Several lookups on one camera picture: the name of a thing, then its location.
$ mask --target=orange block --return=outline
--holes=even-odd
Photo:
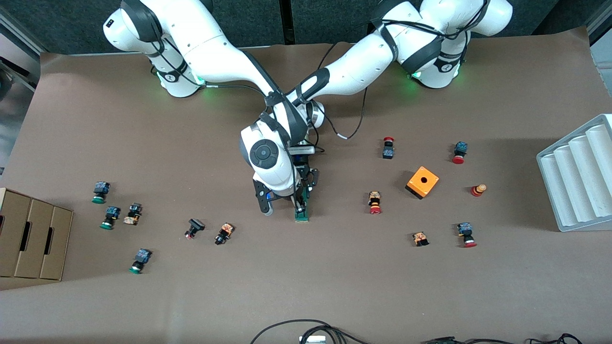
[[[406,190],[412,192],[418,199],[422,200],[423,197],[429,195],[431,189],[438,182],[439,178],[431,173],[428,169],[421,166],[417,173],[406,184]]]

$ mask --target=green base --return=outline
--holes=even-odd
[[[302,197],[304,198],[306,210],[304,212],[296,211],[296,222],[308,222],[308,198],[310,197],[310,192],[308,192],[307,188],[304,188],[304,191],[302,191]]]

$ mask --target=black base of orange block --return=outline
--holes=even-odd
[[[410,189],[408,187],[408,185],[406,184],[406,190],[410,191],[410,193],[412,193],[413,195],[415,195],[418,199],[422,200],[423,196],[419,195],[416,191],[414,191],[413,189]]]

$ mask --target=brown tabletop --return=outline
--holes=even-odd
[[[327,47],[252,53],[289,90]],[[361,97],[319,100],[346,135]],[[258,209],[238,137],[264,107],[246,89],[172,98],[138,54],[43,56],[2,184],[75,217],[64,282],[1,292],[0,339],[245,343],[272,323],[317,318],[372,343],[562,332],[610,342],[612,232],[560,233],[536,164],[539,151],[612,111],[584,29],[475,39],[440,90],[390,66],[352,140],[320,130],[326,152],[311,160],[321,177],[308,223],[294,223],[288,202],[272,217]],[[393,160],[381,158],[385,136],[395,138]],[[450,162],[457,141],[469,144],[464,165]],[[440,178],[423,200],[403,188],[420,166]],[[100,180],[112,184],[104,206],[90,202]],[[481,183],[488,190],[474,198],[469,187]],[[371,190],[381,192],[381,215],[368,213]],[[98,228],[107,205],[125,215],[132,202],[144,207],[138,226]],[[207,226],[192,241],[183,236],[190,218]],[[224,222],[236,232],[216,246]],[[476,248],[462,248],[458,222],[473,224]],[[429,246],[414,246],[418,231]],[[133,275],[141,247],[153,256]],[[308,327],[260,340],[296,343]]]

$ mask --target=red base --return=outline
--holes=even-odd
[[[476,192],[476,187],[475,186],[472,187],[472,189],[470,190],[470,193],[472,193],[472,196],[474,196],[474,197],[482,196],[481,193]]]

